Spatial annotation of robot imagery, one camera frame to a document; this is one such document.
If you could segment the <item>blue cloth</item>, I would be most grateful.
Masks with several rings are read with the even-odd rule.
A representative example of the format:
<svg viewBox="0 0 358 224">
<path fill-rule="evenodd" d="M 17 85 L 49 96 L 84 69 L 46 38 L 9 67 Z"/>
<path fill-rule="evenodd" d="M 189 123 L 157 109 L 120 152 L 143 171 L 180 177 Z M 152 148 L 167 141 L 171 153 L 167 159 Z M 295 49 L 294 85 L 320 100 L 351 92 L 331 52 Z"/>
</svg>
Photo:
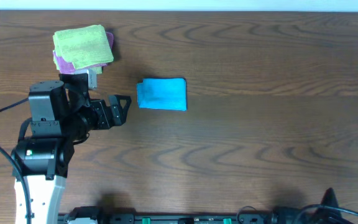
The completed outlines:
<svg viewBox="0 0 358 224">
<path fill-rule="evenodd" d="M 186 80 L 184 78 L 144 78 L 137 84 L 139 108 L 186 111 Z"/>
</svg>

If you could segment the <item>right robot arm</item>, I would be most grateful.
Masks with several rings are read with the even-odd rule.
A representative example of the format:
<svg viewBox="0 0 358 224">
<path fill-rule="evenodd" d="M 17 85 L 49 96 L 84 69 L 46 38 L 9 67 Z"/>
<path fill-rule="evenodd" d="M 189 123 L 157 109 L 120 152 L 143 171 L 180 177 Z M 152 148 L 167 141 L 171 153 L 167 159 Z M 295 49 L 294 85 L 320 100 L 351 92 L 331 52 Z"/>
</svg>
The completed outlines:
<svg viewBox="0 0 358 224">
<path fill-rule="evenodd" d="M 268 223 L 270 224 L 353 224 L 343 217 L 343 213 L 358 218 L 358 212 L 342 208 L 333 188 L 328 188 L 319 204 L 303 208 L 276 207 Z"/>
</svg>

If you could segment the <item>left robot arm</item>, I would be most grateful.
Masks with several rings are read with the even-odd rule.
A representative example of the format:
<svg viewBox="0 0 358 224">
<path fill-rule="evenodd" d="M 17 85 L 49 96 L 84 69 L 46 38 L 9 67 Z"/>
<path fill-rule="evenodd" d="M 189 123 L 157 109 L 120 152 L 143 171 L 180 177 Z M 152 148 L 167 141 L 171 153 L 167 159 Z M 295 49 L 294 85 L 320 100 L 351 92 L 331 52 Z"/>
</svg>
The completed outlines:
<svg viewBox="0 0 358 224">
<path fill-rule="evenodd" d="M 30 87 L 31 117 L 22 124 L 11 157 L 19 165 L 16 185 L 16 223 L 57 223 L 60 201 L 74 146 L 92 130 L 110 129 L 126 122 L 132 100 L 111 95 L 110 104 L 92 100 L 87 82 L 61 80 Z"/>
</svg>

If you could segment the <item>bottom green folded towel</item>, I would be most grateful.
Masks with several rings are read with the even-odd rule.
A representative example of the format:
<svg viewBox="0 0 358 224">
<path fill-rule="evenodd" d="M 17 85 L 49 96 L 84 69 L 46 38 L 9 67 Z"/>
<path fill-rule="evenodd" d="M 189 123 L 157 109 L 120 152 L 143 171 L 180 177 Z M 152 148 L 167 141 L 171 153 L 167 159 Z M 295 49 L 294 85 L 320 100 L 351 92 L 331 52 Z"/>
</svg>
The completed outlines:
<svg viewBox="0 0 358 224">
<path fill-rule="evenodd" d="M 73 74 L 76 71 L 73 64 L 64 61 L 64 59 L 54 57 L 53 61 L 57 67 L 57 70 L 59 70 L 60 73 Z M 97 74 L 103 72 L 102 67 L 91 67 L 90 69 L 94 70 Z"/>
</svg>

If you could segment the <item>green folded towel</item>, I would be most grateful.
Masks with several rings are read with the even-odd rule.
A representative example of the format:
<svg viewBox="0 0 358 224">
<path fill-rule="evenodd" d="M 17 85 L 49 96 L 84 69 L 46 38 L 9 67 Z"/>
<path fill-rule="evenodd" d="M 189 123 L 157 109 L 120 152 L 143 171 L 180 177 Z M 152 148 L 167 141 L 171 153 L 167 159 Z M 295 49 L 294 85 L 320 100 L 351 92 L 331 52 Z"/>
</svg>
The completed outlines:
<svg viewBox="0 0 358 224">
<path fill-rule="evenodd" d="M 54 57 L 53 61 L 57 67 L 57 70 L 59 70 L 60 73 L 73 74 L 76 71 L 73 64 L 64 61 L 64 59 Z M 102 67 L 91 67 L 90 69 L 94 70 L 97 74 L 103 72 Z"/>
<path fill-rule="evenodd" d="M 102 25 L 56 31 L 53 41 L 57 56 L 72 63 L 76 69 L 114 60 Z"/>
</svg>

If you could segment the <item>purple folded towel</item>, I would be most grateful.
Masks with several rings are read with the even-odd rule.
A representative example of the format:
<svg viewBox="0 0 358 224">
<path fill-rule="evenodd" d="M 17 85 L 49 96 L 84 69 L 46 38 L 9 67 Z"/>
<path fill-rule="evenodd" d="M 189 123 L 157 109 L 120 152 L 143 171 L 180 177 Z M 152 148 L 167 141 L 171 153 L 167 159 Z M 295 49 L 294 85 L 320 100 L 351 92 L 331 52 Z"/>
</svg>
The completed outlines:
<svg viewBox="0 0 358 224">
<path fill-rule="evenodd" d="M 106 32 L 106 36 L 108 39 L 109 47 L 112 50 L 114 43 L 114 35 L 111 32 Z M 59 70 L 60 73 L 74 74 L 74 72 L 76 71 L 76 68 L 73 66 L 73 64 L 71 62 L 65 61 L 63 57 L 58 56 L 55 50 L 53 51 L 53 61 L 56 65 L 57 70 Z M 94 64 L 89 67 L 85 67 L 85 69 L 90 69 L 97 74 L 100 74 L 103 72 L 103 67 L 105 66 L 107 66 L 106 63 Z"/>
</svg>

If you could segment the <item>top green folded towel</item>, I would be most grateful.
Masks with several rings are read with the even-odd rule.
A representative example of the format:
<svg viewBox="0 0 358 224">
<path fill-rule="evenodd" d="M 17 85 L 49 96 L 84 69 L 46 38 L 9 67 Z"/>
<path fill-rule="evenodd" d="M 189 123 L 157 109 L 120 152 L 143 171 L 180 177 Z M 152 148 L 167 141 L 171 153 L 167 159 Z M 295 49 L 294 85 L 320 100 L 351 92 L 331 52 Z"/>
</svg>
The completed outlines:
<svg viewBox="0 0 358 224">
<path fill-rule="evenodd" d="M 102 25 L 56 31 L 53 41 L 57 56 L 72 63 L 76 69 L 114 60 Z"/>
</svg>

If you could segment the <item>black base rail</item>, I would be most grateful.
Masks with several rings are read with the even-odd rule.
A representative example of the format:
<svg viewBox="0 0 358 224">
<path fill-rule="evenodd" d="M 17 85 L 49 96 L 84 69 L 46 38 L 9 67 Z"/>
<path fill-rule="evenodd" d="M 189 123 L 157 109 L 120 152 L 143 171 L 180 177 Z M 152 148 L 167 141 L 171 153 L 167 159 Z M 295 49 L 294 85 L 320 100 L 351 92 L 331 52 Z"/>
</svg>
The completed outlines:
<svg viewBox="0 0 358 224">
<path fill-rule="evenodd" d="M 58 224 L 271 224 L 278 222 L 273 212 L 246 207 L 231 213 L 139 213 L 135 210 L 107 212 L 100 207 L 76 207 L 58 215 Z"/>
</svg>

